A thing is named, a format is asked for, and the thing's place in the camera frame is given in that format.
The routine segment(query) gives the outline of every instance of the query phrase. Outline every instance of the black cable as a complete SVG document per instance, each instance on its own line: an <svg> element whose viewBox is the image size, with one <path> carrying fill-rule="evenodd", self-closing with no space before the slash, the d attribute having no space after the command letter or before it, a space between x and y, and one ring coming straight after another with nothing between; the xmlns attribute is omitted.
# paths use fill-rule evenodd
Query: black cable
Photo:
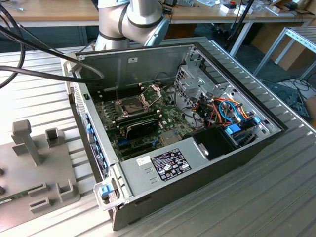
<svg viewBox="0 0 316 237"><path fill-rule="evenodd" d="M93 40L91 41L89 44L87 44L82 50L79 51L79 53L83 52L86 48L88 48L90 45L92 45L94 42L96 42L97 40Z"/></svg>
<svg viewBox="0 0 316 237"><path fill-rule="evenodd" d="M178 107L178 105L177 105L177 103L176 103L176 92L177 92L177 88L178 88L179 82L180 82L180 79L178 80L178 82L177 82L177 84L176 84L176 87L174 88L174 93L173 93L174 105L176 106L176 108L177 108L178 110L180 110L180 109L179 109L179 107ZM197 119L197 118L195 118L195 117L193 117L193 116L191 116L191 115L188 115L188 114L186 114L186 113L184 113L184 112L182 112L182 111L181 111L181 113L182 113L183 115L189 117L189 118L192 118L192 119L194 119L194 120L196 120L196 121L198 121L198 122L200 122L200 123L203 123L201 120L199 120L199 119Z"/></svg>
<svg viewBox="0 0 316 237"><path fill-rule="evenodd" d="M155 80L157 80L157 77L160 75L160 74L165 74L167 77L171 77L171 76L169 76L169 74L168 73L166 73L166 72L159 72L159 73L157 73L155 76L154 76L154 80L153 81L155 81Z"/></svg>
<svg viewBox="0 0 316 237"><path fill-rule="evenodd" d="M233 26L232 26L232 30L231 30L231 31L233 31L233 30L234 30L234 27L235 27L235 24L236 24L236 21L237 21L237 19L238 19L239 12L240 12L240 9L241 9L241 5L242 5L242 1L240 1L240 4L239 4L239 9L238 9L238 13L237 13L237 16L236 16L235 22L233 23Z"/></svg>
<svg viewBox="0 0 316 237"><path fill-rule="evenodd" d="M46 49L46 48L43 48L41 46L38 46L26 39L23 39L21 37L19 37L18 35L8 31L6 28L4 28L3 26L0 26L0 32L16 39L17 41L31 47L31 48L34 48L34 49L37 49L37 50L40 50L42 52L45 52L45 53L49 53L53 56L56 56L56 57L59 57L59 58L62 58L62 59L65 59L65 60L68 60L70 62L73 62L73 63L76 63L78 66L82 66L86 69L89 69L91 71L93 71L94 73L96 73L100 78L98 79L77 79L77 78L71 78L71 77L64 77L64 76L58 76L58 75L54 75L54 74L49 74L49 73L42 73L42 72L37 72L37 71L31 71L31 70L26 70L26 69L22 69L22 68L16 68L16 67L10 67L10 66L0 66L0 71L3 70L3 71L9 71L9 72L15 72L15 73L21 73L21 74L26 74L26 75L31 75L31 76L36 76L36 77L41 77L41 78L48 78L48 79L53 79L53 80L61 80L61 81L70 81L70 82L78 82L78 83L97 83L99 82L100 80L103 80L105 77L103 75L102 72L100 72L98 69L90 66L90 65L87 65L85 63L82 63L74 58L71 58L71 57L68 57L66 55L63 55L63 54L60 54L60 53L57 53L55 51L52 51L50 49Z"/></svg>
<svg viewBox="0 0 316 237"><path fill-rule="evenodd" d="M240 20L237 23L237 26L234 28L233 33L231 34L231 36L229 37L229 39L227 39L227 42L225 44L224 49L227 51L231 45L231 41L234 40L235 35L237 34L240 26L242 25L243 20L245 19L249 9L251 8L251 5L253 4L254 0L249 0L247 7L245 9L245 11L242 13Z"/></svg>
<svg viewBox="0 0 316 237"><path fill-rule="evenodd" d="M2 21L5 23L6 27L7 27L8 29L10 29L9 23L6 21L6 19L5 19L1 14L0 14L0 18L1 18Z"/></svg>
<svg viewBox="0 0 316 237"><path fill-rule="evenodd" d="M47 45L46 43L44 43L43 41L41 41L39 38L37 38L35 35L33 35L33 33L29 32L24 26L22 26L20 23L17 23L18 26L23 30L25 31L26 33L28 33L30 36L32 36L34 39L36 39L38 42L40 42L42 45L46 46L48 49L53 49L54 51L56 51L57 53L61 53L61 54L64 54L63 52Z"/></svg>
<svg viewBox="0 0 316 237"><path fill-rule="evenodd" d="M4 13L4 15L7 17L7 19L10 21L10 23L12 24L12 26L16 30L18 36L23 37L22 36L22 32L21 32L19 26L17 25L16 21L14 20L14 18L10 15L10 13L1 4L0 4L0 11L2 11ZM11 33L10 32L10 25L8 24L8 22L4 18L2 18L2 19L4 20L4 23L9 26L8 30L6 30L6 31ZM14 37L9 37L7 34L4 34L4 35L7 36L11 40L14 38ZM24 60L25 60L25 45L20 43L20 59L19 59L18 65L17 65L18 69L22 68ZM8 85L17 75L18 74L16 72L13 72L5 81L0 83L0 89L5 87L6 85Z"/></svg>

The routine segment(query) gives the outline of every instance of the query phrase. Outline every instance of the wooden table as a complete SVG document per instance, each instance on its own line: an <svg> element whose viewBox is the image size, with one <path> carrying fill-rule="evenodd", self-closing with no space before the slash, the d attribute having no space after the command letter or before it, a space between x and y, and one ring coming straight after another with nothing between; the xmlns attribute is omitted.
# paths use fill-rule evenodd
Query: wooden table
<svg viewBox="0 0 316 237"><path fill-rule="evenodd" d="M91 0L20 0L24 11L9 9L12 16L25 27L43 26L89 26L98 25L98 11ZM236 15L225 14L219 6L208 7L199 2L194 7L175 6L170 22L172 24L190 23L233 23ZM230 55L235 56L253 23L256 22L296 22L308 26L314 16L279 17L264 9L246 16L245 25L236 40Z"/></svg>
<svg viewBox="0 0 316 237"><path fill-rule="evenodd" d="M24 11L6 8L25 27L98 25L91 0L18 0Z"/></svg>

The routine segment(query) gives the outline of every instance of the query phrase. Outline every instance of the blue cable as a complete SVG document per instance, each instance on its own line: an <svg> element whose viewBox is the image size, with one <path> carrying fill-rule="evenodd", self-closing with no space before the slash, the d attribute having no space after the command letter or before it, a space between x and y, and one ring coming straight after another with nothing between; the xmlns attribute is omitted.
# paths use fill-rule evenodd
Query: blue cable
<svg viewBox="0 0 316 237"><path fill-rule="evenodd" d="M223 114L223 112L222 112L222 103L224 103L224 102L227 103L227 104L230 104L230 105L233 107L233 109L235 110L235 112L236 112L238 118L240 118L240 120L244 120L244 118L240 115L240 113L239 113L238 110L236 109L235 105L234 105L232 102L228 101L228 100L222 101L222 102L219 104L219 112L221 113L221 116L222 116L223 118L229 120L229 121L233 124L233 121L232 121L230 118L224 116L224 114Z"/></svg>
<svg viewBox="0 0 316 237"><path fill-rule="evenodd" d="M223 111L222 111L222 103L223 103L223 102L224 102L224 101L222 101L222 102L219 104L219 112L221 113L221 116L222 116L223 118L227 119L227 120L230 121L232 124L234 124L234 122L233 122L230 118L226 117L226 116L223 114Z"/></svg>

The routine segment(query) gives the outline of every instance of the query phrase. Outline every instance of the circuit board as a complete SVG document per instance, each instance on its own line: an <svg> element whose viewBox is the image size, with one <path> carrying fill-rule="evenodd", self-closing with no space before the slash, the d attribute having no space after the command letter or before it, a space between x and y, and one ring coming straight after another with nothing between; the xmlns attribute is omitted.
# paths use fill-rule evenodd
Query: circuit board
<svg viewBox="0 0 316 237"><path fill-rule="evenodd" d="M148 88L151 84L142 85ZM156 111L159 111L158 126L150 134L140 136L138 138L127 140L123 136L122 128L119 128L115 121L123 115L121 105L117 101L105 101L102 98L94 98L96 110L107 132L112 147L120 161L124 161L144 153L158 149L176 141L180 141L188 132L193 131L193 124L188 122L182 117L180 111L175 107L171 96L168 92L160 89L161 97L157 96L154 90L148 90L144 93L146 101L150 104L147 112L144 113L137 102L139 95L122 98L121 101L125 102L124 110L139 113L144 115L145 118L157 118Z"/></svg>

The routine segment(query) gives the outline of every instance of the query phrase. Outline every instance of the motherboard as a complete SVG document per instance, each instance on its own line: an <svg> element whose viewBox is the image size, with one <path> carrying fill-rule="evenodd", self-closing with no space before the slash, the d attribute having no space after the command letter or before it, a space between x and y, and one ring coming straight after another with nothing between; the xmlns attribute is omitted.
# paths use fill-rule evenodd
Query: motherboard
<svg viewBox="0 0 316 237"><path fill-rule="evenodd" d="M111 96L112 91L93 98L120 161L176 143L194 130L194 123L184 119L165 88L159 84L139 84L139 90L133 93L116 91Z"/></svg>

